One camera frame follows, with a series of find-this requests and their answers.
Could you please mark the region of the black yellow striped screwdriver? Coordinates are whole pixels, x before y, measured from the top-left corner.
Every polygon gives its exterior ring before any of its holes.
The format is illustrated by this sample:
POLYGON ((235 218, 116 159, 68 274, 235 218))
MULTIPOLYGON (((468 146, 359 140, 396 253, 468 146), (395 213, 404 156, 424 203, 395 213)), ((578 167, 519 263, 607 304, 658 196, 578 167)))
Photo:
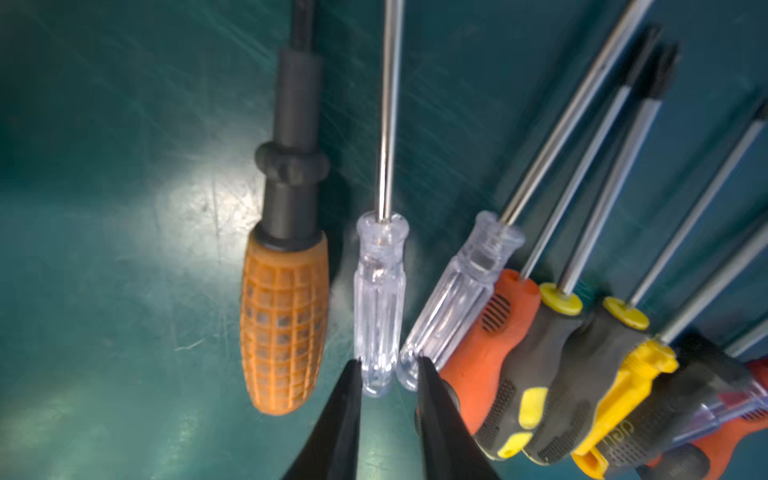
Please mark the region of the black yellow striped screwdriver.
POLYGON ((539 285, 539 309, 526 336, 502 364, 496 399, 475 436, 477 444, 494 460, 508 459, 523 450, 541 422, 563 346, 585 320, 575 286, 673 83, 679 62, 677 43, 662 48, 648 74, 629 132, 559 281, 539 285))

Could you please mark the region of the amber handle black-shaft screwdriver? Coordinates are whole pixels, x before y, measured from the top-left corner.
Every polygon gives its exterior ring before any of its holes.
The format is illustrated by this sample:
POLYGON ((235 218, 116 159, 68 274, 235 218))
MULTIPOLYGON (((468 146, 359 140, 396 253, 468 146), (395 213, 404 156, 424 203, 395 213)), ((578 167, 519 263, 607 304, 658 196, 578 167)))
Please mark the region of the amber handle black-shaft screwdriver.
POLYGON ((328 322, 328 241, 318 213, 331 163, 319 146, 323 60, 314 48, 315 18, 315 2, 293 2, 273 136, 255 152, 265 192, 244 257, 240 350, 252 404, 271 416, 297 410, 314 391, 328 322))

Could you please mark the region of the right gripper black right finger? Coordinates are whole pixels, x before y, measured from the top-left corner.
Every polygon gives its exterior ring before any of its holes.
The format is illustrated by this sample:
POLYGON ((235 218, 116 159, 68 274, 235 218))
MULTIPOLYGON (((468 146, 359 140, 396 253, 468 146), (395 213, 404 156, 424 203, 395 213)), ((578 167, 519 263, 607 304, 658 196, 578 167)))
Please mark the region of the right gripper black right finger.
POLYGON ((425 479, 499 479, 469 434, 432 360, 419 357, 417 428, 425 479))

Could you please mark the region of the red orange handle screwdriver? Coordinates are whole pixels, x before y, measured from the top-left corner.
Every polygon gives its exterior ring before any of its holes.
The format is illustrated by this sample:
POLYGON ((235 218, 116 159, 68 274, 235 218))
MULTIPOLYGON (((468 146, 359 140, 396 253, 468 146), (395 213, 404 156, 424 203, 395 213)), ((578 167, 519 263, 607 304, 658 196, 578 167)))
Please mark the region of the red orange handle screwdriver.
POLYGON ((636 469, 641 479, 720 479, 746 436, 767 429, 767 397, 708 435, 672 448, 636 469))

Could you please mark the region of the clear handle screwdriver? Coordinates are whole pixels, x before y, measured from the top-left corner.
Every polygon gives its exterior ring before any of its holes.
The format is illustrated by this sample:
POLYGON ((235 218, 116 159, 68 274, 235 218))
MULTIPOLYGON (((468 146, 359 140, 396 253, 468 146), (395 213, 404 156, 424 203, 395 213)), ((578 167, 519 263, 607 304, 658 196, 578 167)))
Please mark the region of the clear handle screwdriver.
POLYGON ((354 355, 362 392, 381 398, 398 364, 405 300, 404 246, 408 221, 393 211, 397 120, 405 3, 384 3, 381 133, 375 209, 357 221, 359 259, 354 275, 354 355))
POLYGON ((404 388, 417 390, 420 357, 431 359, 437 369, 445 365, 489 301, 506 263, 525 242, 524 233, 515 222, 652 4, 628 3, 503 214, 482 211, 476 216, 471 233, 448 262, 400 350, 396 373, 404 388))

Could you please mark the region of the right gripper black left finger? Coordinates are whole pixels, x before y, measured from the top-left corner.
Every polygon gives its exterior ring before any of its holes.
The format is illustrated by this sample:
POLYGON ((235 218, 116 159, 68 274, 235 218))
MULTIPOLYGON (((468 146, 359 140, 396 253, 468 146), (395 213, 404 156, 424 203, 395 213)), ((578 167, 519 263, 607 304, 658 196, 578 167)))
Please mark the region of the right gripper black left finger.
POLYGON ((349 360, 304 447, 283 479, 355 479, 362 401, 361 362, 349 360))

